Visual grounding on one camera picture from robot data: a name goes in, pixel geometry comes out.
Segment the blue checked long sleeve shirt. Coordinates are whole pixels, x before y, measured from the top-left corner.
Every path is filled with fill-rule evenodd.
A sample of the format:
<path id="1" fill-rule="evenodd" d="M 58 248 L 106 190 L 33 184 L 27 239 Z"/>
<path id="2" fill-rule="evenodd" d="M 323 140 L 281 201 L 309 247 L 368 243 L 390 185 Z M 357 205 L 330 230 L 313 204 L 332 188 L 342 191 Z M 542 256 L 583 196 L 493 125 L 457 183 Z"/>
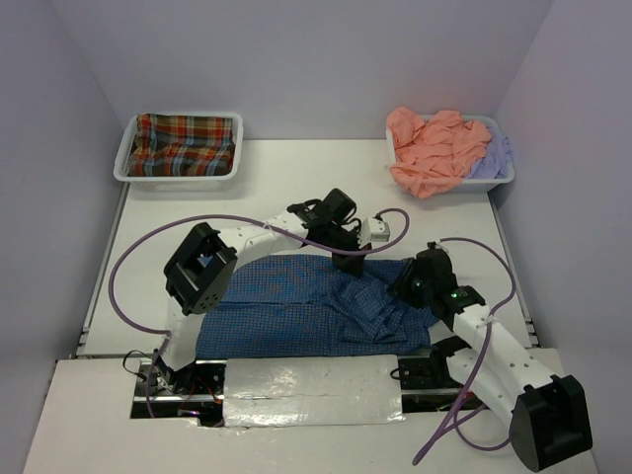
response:
<path id="1" fill-rule="evenodd" d="M 430 346 L 437 319 L 390 295 L 404 270 L 367 260 L 360 277 L 315 255 L 273 255 L 238 269 L 203 319 L 200 359 L 404 355 Z"/>

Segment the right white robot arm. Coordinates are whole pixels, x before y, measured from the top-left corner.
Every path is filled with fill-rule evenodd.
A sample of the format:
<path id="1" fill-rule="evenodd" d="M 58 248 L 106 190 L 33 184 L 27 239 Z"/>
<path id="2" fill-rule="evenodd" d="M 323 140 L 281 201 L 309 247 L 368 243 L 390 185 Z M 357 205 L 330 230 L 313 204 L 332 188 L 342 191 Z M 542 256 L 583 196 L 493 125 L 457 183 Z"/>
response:
<path id="1" fill-rule="evenodd" d="M 427 308 L 451 331 L 436 343 L 429 371 L 441 386 L 461 388 L 415 464 L 450 431 L 459 431 L 458 413 L 473 394 L 508 429 L 508 444 L 532 472 L 556 465 L 593 447 L 584 387 L 572 375 L 560 376 L 538 361 L 497 319 L 470 285 L 458 283 L 448 253 L 429 243 L 404 268 L 390 294 L 416 308 Z"/>

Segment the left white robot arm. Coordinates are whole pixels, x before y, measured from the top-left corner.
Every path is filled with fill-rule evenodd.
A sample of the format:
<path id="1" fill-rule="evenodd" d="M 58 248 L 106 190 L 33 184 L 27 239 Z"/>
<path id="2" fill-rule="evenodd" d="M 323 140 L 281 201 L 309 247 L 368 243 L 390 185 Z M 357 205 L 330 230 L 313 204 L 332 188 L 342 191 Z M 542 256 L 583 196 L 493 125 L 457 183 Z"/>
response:
<path id="1" fill-rule="evenodd" d="M 225 230 L 205 222 L 194 226 L 164 269 L 169 295 L 168 336 L 156 361 L 159 383 L 176 394 L 192 385 L 204 315 L 219 304 L 240 267 L 268 255 L 297 250 L 307 239 L 329 247 L 335 266 L 359 277 L 363 258 L 341 253 L 371 248 L 370 221 L 359 220 L 355 212 L 355 203 L 334 189 L 324 199 L 292 204 L 261 225 Z"/>

